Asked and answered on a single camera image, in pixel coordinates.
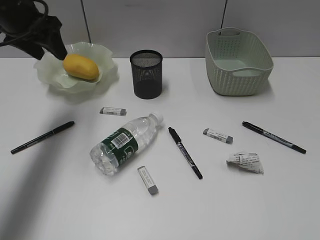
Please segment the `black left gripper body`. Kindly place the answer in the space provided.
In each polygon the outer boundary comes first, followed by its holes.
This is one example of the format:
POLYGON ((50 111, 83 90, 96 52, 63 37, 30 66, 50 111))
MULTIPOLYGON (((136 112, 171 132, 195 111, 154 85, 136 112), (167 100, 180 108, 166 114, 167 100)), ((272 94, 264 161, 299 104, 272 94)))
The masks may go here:
POLYGON ((61 21, 49 15, 43 0, 2 0, 0 2, 0 32, 5 39, 2 47, 29 41, 48 50, 48 37, 60 32, 61 21))

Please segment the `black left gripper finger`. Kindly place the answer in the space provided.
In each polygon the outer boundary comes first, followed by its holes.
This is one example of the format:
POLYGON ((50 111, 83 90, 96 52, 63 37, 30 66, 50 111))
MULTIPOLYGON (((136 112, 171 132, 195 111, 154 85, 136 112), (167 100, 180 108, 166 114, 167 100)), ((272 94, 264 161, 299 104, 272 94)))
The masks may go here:
POLYGON ((41 46, 32 42, 18 42, 14 46, 37 60, 41 60, 45 54, 41 46))
POLYGON ((59 60, 64 60, 68 54, 59 31, 49 34, 47 46, 48 51, 59 60))

